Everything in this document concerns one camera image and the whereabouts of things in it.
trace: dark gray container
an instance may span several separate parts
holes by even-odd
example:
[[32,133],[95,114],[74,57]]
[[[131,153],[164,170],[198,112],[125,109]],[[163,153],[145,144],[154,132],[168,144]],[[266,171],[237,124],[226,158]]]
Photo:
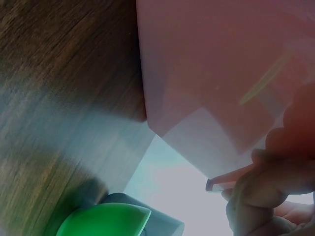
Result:
[[151,216],[141,236],[182,236],[185,224],[176,220],[148,205],[124,194],[113,193],[108,195],[102,203],[127,203],[148,208],[152,211]]

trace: green plastic lid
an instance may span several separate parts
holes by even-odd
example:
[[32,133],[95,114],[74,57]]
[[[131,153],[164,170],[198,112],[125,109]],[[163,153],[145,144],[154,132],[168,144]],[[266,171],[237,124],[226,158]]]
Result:
[[140,236],[151,210],[124,203],[106,203],[72,213],[57,236]]

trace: pink box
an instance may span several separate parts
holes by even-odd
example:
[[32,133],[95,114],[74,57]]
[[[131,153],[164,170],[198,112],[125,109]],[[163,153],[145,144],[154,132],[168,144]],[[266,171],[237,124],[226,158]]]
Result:
[[230,188],[256,148],[315,156],[315,2],[138,0],[137,8],[149,125],[214,178],[209,190]]

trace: wood grain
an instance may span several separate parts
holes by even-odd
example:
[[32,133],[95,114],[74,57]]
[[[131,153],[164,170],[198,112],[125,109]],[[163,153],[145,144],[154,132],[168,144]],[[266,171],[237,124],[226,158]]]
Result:
[[2,0],[0,22],[0,228],[53,236],[153,138],[135,0]]

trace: blurry hand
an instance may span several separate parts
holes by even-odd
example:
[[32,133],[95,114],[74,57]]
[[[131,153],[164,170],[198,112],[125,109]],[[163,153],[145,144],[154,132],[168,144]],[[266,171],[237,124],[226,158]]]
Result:
[[263,163],[222,195],[235,236],[312,236],[314,205],[285,200],[314,190],[315,161],[294,159]]

